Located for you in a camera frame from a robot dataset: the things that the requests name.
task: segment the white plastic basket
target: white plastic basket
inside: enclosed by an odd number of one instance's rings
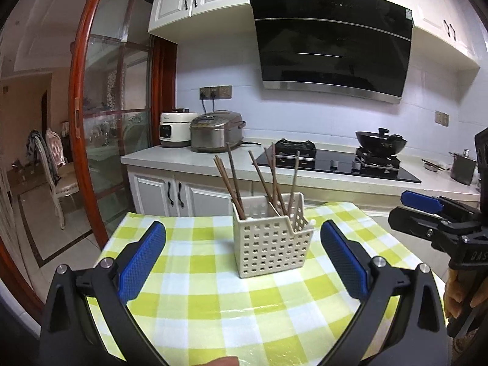
[[[290,194],[282,196],[288,205]],[[288,216],[280,216],[266,196],[246,196],[242,203],[246,216],[253,220],[240,220],[233,205],[239,276],[248,278],[302,267],[313,234],[313,227],[304,229],[308,221],[303,217],[303,194],[293,195],[291,221]]]

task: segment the silver rice cooker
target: silver rice cooker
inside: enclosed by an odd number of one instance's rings
[[[161,147],[178,148],[190,145],[190,123],[198,113],[188,109],[175,109],[161,113],[159,121],[159,141]]]
[[[246,122],[239,113],[217,110],[203,114],[191,121],[191,148],[202,153],[220,153],[227,150],[226,143],[232,149],[242,143],[242,129]]]

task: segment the range hood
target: range hood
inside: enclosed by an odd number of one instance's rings
[[[263,84],[398,104],[412,11],[385,0],[251,0]]]

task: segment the checkered tablecloth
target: checkered tablecloth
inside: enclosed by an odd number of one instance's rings
[[[415,268],[420,260],[352,203],[308,209],[305,216],[316,220],[317,229],[304,266],[261,277],[238,277],[230,216],[128,213],[100,257],[117,257],[154,220],[166,227],[168,242],[141,293],[127,305],[171,365],[201,364],[226,355],[249,366],[316,365],[359,307],[320,244],[321,224],[334,220],[348,239],[394,266]],[[444,284],[436,281],[442,295]],[[391,299],[369,353],[379,350],[397,302]],[[89,303],[107,350],[122,358],[96,301]]]

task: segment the clothing on chair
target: clothing on chair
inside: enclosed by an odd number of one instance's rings
[[[57,174],[56,167],[51,157],[51,153],[47,149],[46,142],[42,138],[42,135],[39,131],[33,130],[27,137],[27,144],[25,145],[27,147],[27,158],[32,163],[36,163],[37,161],[41,160],[41,157],[38,155],[36,142],[34,140],[35,138],[38,138],[41,141],[42,146],[44,147],[44,152],[46,153],[47,157],[47,164],[49,166],[49,173],[53,178],[54,184],[56,185],[58,184],[58,181],[61,180],[61,177]]]

